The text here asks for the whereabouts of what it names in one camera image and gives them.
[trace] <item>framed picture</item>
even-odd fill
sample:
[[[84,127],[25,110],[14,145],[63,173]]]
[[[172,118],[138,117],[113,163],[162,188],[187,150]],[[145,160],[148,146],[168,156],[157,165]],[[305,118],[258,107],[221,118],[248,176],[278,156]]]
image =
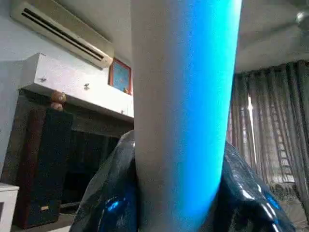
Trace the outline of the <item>framed picture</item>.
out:
[[[132,75],[131,68],[114,58],[110,66],[109,83],[110,86],[132,95]]]

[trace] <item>shiny black fabric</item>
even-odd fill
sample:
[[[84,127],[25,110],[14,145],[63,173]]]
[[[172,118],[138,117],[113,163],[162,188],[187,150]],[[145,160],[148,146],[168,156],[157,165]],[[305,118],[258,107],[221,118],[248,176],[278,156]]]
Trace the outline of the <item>shiny black fabric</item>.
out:
[[[90,181],[70,232],[138,231],[134,146],[133,131],[122,136]]]
[[[229,143],[213,223],[216,232],[295,231],[270,189]]]
[[[89,183],[70,232],[138,231],[134,146],[131,131]],[[213,209],[200,232],[295,231],[269,188],[228,143]]]

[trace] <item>floor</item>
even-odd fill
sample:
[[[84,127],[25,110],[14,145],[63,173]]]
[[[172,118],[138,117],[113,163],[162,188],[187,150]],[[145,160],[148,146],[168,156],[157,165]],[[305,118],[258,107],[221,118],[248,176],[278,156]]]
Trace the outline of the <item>floor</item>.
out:
[[[11,232],[68,232],[70,225],[73,223],[74,215],[59,216],[59,220],[55,223],[33,227],[23,230],[17,226],[12,226]]]

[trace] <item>blue glowing cylinder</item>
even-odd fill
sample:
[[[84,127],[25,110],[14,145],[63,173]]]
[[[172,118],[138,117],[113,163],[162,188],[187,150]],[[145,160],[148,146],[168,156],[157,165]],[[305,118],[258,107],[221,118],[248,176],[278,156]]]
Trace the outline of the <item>blue glowing cylinder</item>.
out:
[[[132,0],[143,231],[196,231],[217,192],[241,0]]]

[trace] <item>air conditioner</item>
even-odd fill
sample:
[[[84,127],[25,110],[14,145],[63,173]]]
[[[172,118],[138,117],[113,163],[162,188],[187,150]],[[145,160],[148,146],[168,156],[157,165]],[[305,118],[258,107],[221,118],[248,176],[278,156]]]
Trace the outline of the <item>air conditioner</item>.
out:
[[[112,44],[53,0],[13,0],[11,17],[100,68],[112,64]]]

